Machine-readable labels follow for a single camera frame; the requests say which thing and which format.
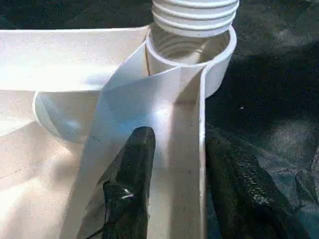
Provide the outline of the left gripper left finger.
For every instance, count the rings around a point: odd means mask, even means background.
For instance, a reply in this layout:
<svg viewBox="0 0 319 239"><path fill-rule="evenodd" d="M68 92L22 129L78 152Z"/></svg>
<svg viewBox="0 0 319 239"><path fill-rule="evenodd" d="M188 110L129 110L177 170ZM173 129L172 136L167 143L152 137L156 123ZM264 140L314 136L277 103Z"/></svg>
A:
<svg viewBox="0 0 319 239"><path fill-rule="evenodd" d="M114 159L115 169L103 183L106 203L102 238L145 239L156 137L153 129L133 130Z"/></svg>

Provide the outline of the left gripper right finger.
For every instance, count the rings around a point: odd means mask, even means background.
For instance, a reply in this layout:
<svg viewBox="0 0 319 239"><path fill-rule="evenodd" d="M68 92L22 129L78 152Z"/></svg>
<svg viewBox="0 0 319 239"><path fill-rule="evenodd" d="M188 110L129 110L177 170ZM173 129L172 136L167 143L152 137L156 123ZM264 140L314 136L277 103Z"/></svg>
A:
<svg viewBox="0 0 319 239"><path fill-rule="evenodd" d="M249 147L222 136L206 139L206 172L224 239L305 239L287 197Z"/></svg>

